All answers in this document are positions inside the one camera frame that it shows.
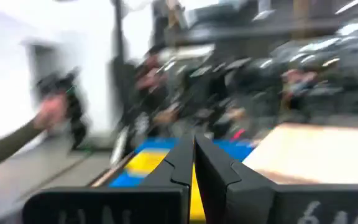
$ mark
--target blue and yellow panel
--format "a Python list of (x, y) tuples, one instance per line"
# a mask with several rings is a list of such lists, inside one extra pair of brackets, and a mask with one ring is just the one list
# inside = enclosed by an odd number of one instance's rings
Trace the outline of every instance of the blue and yellow panel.
[[(114, 179), (109, 186), (134, 187), (139, 185), (160, 164), (176, 143), (176, 139), (148, 139), (135, 150), (135, 157), (129, 161), (121, 175)], [(253, 150), (246, 142), (214, 141), (214, 143), (239, 161), (243, 161)], [(194, 166), (190, 219), (205, 220)]]

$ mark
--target person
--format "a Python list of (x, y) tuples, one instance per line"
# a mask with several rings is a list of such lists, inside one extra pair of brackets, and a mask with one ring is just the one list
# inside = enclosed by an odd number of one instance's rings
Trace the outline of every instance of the person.
[(306, 109), (305, 95), (314, 86), (316, 72), (301, 71), (291, 69), (283, 74), (283, 81), (286, 84), (284, 89), (283, 101), (288, 109), (301, 112), (303, 115), (302, 123), (307, 123), (311, 115)]
[[(167, 77), (164, 74), (158, 74), (160, 67), (158, 54), (150, 52), (136, 73), (136, 88), (142, 98), (142, 110), (147, 113), (149, 124), (153, 122), (151, 117), (155, 111), (163, 107), (167, 96), (167, 89), (163, 85)], [(153, 128), (149, 128), (148, 136), (158, 136), (160, 133), (158, 126), (151, 126)]]
[(0, 163), (15, 154), (42, 131), (62, 122), (65, 119), (66, 108), (65, 93), (46, 97), (32, 120), (0, 139)]
[(229, 97), (229, 93), (227, 92), (227, 86), (225, 85), (224, 82), (224, 76), (219, 75), (216, 78), (212, 78), (212, 79), (210, 79), (210, 77), (207, 77), (206, 80), (207, 80), (206, 85), (199, 85), (200, 83), (191, 84), (189, 81), (185, 81), (189, 85), (196, 85), (195, 87), (198, 90), (199, 88), (206, 89), (206, 95), (207, 97), (209, 97), (208, 100), (213, 99), (213, 101), (207, 102), (205, 108), (197, 108), (196, 105), (199, 105), (201, 102), (197, 100), (194, 101), (194, 97), (191, 97), (190, 101), (184, 99), (178, 99), (179, 100), (178, 102), (172, 104), (172, 106), (170, 106), (169, 108), (160, 111), (154, 117), (154, 121), (160, 124), (173, 123), (180, 118), (191, 116), (191, 114), (193, 113), (197, 117), (208, 118), (209, 124), (213, 124), (215, 121), (221, 119), (224, 119), (226, 121), (234, 121), (234, 122), (242, 120), (246, 116), (246, 111), (244, 108), (238, 108), (235, 105), (233, 105), (233, 102)]

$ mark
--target wooden board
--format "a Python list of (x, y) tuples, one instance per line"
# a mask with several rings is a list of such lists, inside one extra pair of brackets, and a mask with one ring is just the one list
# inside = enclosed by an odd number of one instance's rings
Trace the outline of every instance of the wooden board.
[(358, 184), (358, 129), (282, 124), (243, 163), (278, 184)]

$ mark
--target sleeve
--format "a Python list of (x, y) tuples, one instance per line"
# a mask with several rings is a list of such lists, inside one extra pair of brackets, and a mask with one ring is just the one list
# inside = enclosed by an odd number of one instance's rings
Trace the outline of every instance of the sleeve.
[(312, 85), (310, 84), (309, 81), (302, 81), (294, 85), (290, 85), (289, 91), (294, 95), (299, 95), (303, 90), (310, 88), (311, 86)]
[(15, 154), (41, 132), (42, 130), (34, 128), (34, 120), (31, 120), (12, 134), (0, 139), (0, 163)]

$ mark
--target table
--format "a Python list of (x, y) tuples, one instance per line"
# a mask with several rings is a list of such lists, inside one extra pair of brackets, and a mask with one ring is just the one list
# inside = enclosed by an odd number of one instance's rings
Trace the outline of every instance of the table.
[[(135, 150), (135, 156), (125, 166), (121, 174), (109, 183), (110, 187), (133, 187), (151, 173), (177, 143), (176, 139), (148, 139)], [(233, 158), (243, 161), (252, 151), (247, 142), (214, 141)], [(205, 220), (201, 196), (193, 167), (191, 189), (191, 221)]]
[(243, 164), (278, 184), (358, 184), (358, 128), (282, 124)]

